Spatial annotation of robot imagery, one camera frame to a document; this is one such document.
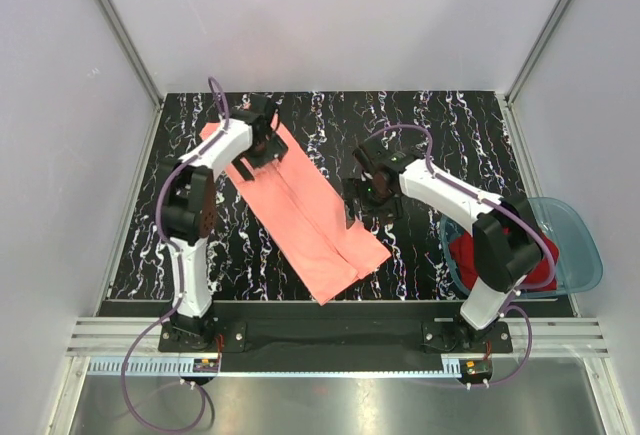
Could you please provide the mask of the pink t shirt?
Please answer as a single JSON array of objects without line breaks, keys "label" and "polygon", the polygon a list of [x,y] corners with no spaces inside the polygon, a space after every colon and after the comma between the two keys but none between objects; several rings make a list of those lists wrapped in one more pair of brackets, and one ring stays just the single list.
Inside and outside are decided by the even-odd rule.
[{"label": "pink t shirt", "polygon": [[346,224],[341,196],[285,126],[277,134],[288,147],[282,161],[255,170],[252,181],[233,166],[226,174],[323,305],[374,272],[390,252],[362,223]]}]

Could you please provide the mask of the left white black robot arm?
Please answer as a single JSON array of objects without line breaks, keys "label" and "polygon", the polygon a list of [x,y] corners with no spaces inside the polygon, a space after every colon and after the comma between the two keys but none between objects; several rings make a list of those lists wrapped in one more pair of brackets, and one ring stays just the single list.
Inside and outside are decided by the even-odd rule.
[{"label": "left white black robot arm", "polygon": [[194,149],[164,167],[167,177],[156,207],[158,234],[169,249],[174,295],[161,318],[162,338],[203,351],[221,339],[216,333],[208,288],[207,243],[216,223],[216,181],[227,167],[243,181],[254,169],[280,162],[288,146],[277,134],[278,109],[234,109]]}]

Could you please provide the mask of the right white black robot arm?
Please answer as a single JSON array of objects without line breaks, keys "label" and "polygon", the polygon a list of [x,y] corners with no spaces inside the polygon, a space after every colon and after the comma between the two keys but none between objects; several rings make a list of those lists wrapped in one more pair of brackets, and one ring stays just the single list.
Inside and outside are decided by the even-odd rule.
[{"label": "right white black robot arm", "polygon": [[476,282],[463,302],[454,339],[476,351],[489,327],[517,293],[553,281],[556,262],[526,196],[503,197],[471,186],[413,155],[365,162],[357,177],[341,181],[349,226],[367,218],[393,221],[402,200],[417,200],[456,222],[471,236]]}]

